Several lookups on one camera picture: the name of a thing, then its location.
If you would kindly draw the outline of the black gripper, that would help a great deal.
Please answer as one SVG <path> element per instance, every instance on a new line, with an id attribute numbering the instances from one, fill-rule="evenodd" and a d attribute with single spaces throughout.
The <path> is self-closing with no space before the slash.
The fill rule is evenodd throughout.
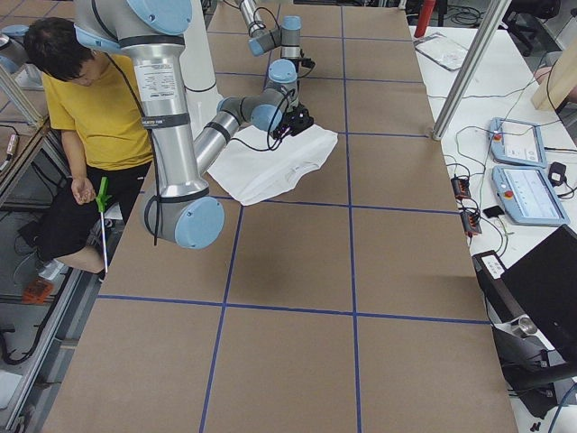
<path id="1" fill-rule="evenodd" d="M 298 104 L 292 111 L 282 116 L 281 121 L 272 131 L 272 137 L 296 136 L 312 126 L 314 122 L 315 119 L 309 110 L 303 104 Z"/>

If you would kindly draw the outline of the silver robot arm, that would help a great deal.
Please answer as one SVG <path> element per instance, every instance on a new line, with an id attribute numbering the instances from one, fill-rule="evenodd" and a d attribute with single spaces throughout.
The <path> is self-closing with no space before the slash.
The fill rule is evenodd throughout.
<path id="1" fill-rule="evenodd" d="M 156 238 L 184 248 L 209 246 L 224 226 L 224 209 L 209 195 L 203 174 L 243 124 L 265 132 L 275 145 L 312 126 L 314 119 L 298 98 L 299 67 L 312 69 L 300 44 L 301 19 L 288 15 L 269 30 L 252 1 L 238 7 L 256 56 L 276 48 L 257 96 L 228 97 L 199 135 L 190 120 L 192 90 L 182 62 L 191 57 L 186 42 L 194 25 L 190 1 L 78 1 L 78 42 L 132 60 L 138 87 L 133 90 L 142 126 L 151 138 L 155 187 L 145 195 L 142 223 Z"/>
<path id="2" fill-rule="evenodd" d="M 260 57 L 270 51 L 280 49 L 280 58 L 289 60 L 296 70 L 301 67 L 312 71 L 316 63 L 307 57 L 301 48 L 301 18 L 297 15 L 287 15 L 281 23 L 275 21 L 275 27 L 269 29 L 261 19 L 260 10 L 254 1 L 236 1 L 249 35 L 248 45 L 254 57 Z"/>

